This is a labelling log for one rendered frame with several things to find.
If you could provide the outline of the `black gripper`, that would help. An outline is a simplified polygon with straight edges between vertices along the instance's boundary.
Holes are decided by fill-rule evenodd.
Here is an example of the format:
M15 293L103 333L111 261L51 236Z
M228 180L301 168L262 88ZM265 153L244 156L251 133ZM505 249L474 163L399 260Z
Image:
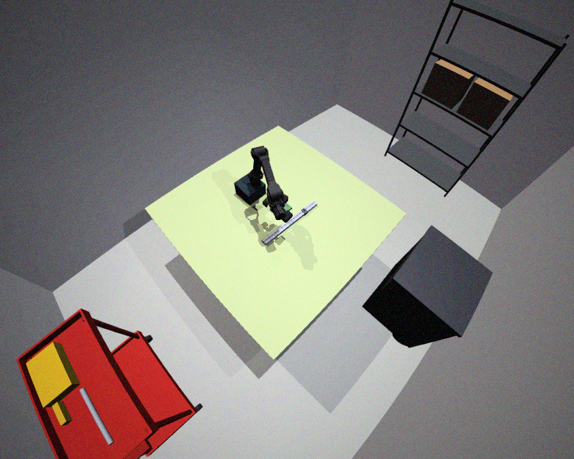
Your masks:
M267 205L269 204L268 197L262 202L262 204L265 207L267 207ZM269 205L269 207L270 207L270 205ZM270 211L272 212L272 207L270 207ZM286 210L284 209L284 211L286 211ZM288 210L285 212L285 214L286 214L286 217L284 219L281 219L281 220L284 221L285 223L287 223L288 220L290 220L290 218L292 218L293 214L291 212L289 212Z

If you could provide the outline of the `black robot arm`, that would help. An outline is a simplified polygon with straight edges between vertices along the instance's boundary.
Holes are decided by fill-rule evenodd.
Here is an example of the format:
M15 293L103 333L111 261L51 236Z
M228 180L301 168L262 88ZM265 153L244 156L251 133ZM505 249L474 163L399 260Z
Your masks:
M280 188L280 185L276 183L274 179L274 175L272 172L272 168L270 166L270 159L269 159L269 151L264 146L258 146L251 149L251 156L254 160L253 162L253 169L248 174L250 185L253 188L258 188L262 182L260 181L263 179L263 174L265 176L265 180L267 183L267 197L270 207L272 207L272 212L276 220L281 220L286 217L284 207L285 204L288 202L288 195L283 193L283 190ZM261 171L261 166L263 168L263 172Z

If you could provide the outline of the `grey slotted metal rail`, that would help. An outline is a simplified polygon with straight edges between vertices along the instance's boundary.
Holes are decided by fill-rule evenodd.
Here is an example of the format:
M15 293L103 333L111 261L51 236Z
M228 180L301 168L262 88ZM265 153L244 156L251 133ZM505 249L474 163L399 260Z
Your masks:
M290 220L288 220L287 223L282 224L279 228L277 228L276 230L274 230L270 235L268 235L267 237L265 237L262 242L267 245L268 243L270 243L271 241L273 241L277 236L279 236L281 233L283 233L287 228L289 228L291 225L293 225L296 221L298 221L300 218L302 218L304 215L306 215L310 210L312 210L318 203L315 202L314 200L307 205L306 207L304 207L300 212L298 212L297 214L295 214L292 218L290 218Z

